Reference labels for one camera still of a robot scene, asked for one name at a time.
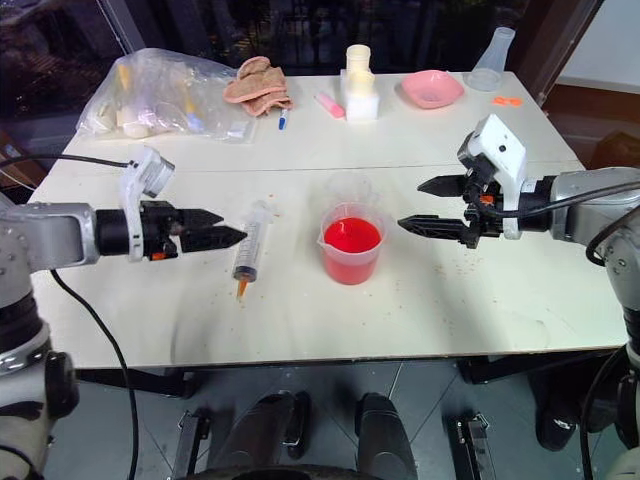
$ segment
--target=white table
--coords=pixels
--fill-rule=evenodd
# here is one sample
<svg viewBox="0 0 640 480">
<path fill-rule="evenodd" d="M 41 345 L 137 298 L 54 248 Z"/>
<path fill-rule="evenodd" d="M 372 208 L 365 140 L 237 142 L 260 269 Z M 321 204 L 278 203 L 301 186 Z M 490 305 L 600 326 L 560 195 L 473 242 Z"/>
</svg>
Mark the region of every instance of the white table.
<svg viewBox="0 0 640 480">
<path fill-rule="evenodd" d="M 280 216 L 269 227 L 260 278 L 243 303 L 230 273 L 235 249 L 138 264 L 110 257 L 61 271 L 101 314 L 130 366 L 542 352 L 625 341 L 606 274 L 585 260 L 584 247 L 548 234 L 482 239 L 477 250 L 467 250 L 392 224 L 369 281 L 348 287 L 329 279 L 315 242 L 327 206 L 324 186 L 336 170 L 365 174 L 393 219 L 461 218 L 462 200 L 425 195 L 416 186 L 463 172 L 457 149 L 491 112 L 528 148 L 530 176 L 580 168 L 511 74 L 496 94 L 523 98 L 519 108 L 494 106 L 496 94 L 468 90 L 457 104 L 421 111 L 394 91 L 402 76 L 377 78 L 383 102 L 372 125 L 336 121 L 313 102 L 310 96 L 330 91 L 334 78 L 298 77 L 289 80 L 297 107 L 287 130 L 277 130 L 275 115 L 262 119 L 252 146 L 179 136 L 146 141 L 176 164 L 161 195 L 176 207 L 206 208 L 242 226 L 251 203 L 264 199 Z M 125 160 L 127 143 L 76 138 L 67 153 Z M 58 162 L 33 199 L 115 208 L 120 173 Z M 116 367 L 82 307 L 48 273 L 35 275 L 34 284 L 55 348 L 71 353 L 80 368 Z"/>
</svg>

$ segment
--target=pink cloth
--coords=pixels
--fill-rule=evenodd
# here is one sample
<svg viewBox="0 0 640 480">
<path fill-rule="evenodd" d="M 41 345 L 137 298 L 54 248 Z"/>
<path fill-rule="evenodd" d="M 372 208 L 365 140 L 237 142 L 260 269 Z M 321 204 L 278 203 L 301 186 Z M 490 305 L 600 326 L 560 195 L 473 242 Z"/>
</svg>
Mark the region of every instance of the pink cloth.
<svg viewBox="0 0 640 480">
<path fill-rule="evenodd" d="M 293 108 L 282 69 L 272 67 L 267 57 L 253 57 L 244 62 L 222 96 L 229 103 L 242 103 L 254 117 L 268 113 L 272 107 Z"/>
</svg>

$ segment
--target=pink bowl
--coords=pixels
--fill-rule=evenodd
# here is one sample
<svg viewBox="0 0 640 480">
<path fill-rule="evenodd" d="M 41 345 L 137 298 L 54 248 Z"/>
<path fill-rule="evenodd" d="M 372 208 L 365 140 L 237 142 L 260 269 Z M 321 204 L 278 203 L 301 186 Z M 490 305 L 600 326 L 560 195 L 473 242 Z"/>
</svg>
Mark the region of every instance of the pink bowl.
<svg viewBox="0 0 640 480">
<path fill-rule="evenodd" d="M 423 70 L 407 75 L 402 88 L 420 108 L 440 108 L 455 102 L 464 88 L 447 72 Z"/>
</svg>

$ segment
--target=clear plastic bag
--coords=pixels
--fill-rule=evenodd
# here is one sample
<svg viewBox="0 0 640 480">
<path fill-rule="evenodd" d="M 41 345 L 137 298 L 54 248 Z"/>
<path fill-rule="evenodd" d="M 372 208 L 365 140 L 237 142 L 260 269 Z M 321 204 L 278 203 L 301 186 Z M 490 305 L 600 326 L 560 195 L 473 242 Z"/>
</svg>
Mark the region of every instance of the clear plastic bag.
<svg viewBox="0 0 640 480">
<path fill-rule="evenodd" d="M 164 132 L 248 143 L 255 119 L 222 92 L 236 70 L 158 48 L 116 60 L 85 106 L 76 130 L 103 138 L 145 138 Z"/>
</svg>

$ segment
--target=gray floor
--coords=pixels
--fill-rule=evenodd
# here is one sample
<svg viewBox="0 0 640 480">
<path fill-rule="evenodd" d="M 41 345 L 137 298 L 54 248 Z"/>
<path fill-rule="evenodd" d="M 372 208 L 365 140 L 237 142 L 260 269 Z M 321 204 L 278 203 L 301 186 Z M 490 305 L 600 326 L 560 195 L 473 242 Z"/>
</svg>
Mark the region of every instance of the gray floor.
<svg viewBox="0 0 640 480">
<path fill-rule="evenodd" d="M 45 476 L 49 480 L 123 478 L 130 459 L 130 414 L 125 392 L 82 384 L 81 402 L 60 421 Z M 314 401 L 311 439 L 303 463 L 355 467 L 355 401 L 366 392 L 389 395 L 405 424 L 420 479 L 454 479 L 443 417 L 482 412 L 491 423 L 490 449 L 498 480 L 580 479 L 577 435 L 562 452 L 538 446 L 535 406 L 526 379 L 467 385 L 452 361 L 356 363 L 332 366 L 227 368 L 211 372 L 189 400 L 138 393 L 141 424 L 139 479 L 170 476 L 185 410 L 214 413 L 212 438 L 203 443 L 198 468 L 220 446 L 220 437 L 266 394 L 306 390 Z M 612 428 L 591 438 L 597 478 L 623 451 Z M 290 462 L 285 456 L 282 463 Z"/>
</svg>

